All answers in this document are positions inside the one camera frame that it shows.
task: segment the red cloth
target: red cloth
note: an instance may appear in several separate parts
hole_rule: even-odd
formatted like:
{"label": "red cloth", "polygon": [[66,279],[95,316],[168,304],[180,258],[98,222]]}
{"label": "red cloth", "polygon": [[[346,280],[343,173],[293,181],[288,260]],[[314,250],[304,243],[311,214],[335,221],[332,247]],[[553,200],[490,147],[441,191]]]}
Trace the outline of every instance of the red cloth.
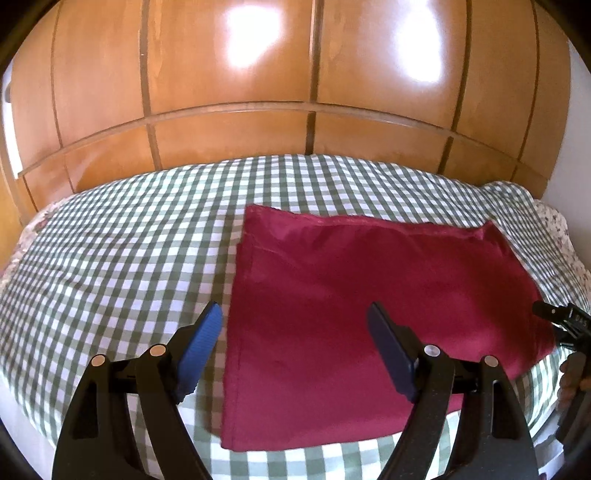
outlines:
{"label": "red cloth", "polygon": [[[283,450],[404,428],[399,395],[367,331],[380,301],[423,343],[515,378],[554,348],[531,314],[540,294],[503,235],[361,216],[246,209],[224,374],[222,447]],[[449,411],[461,408],[454,395]]]}

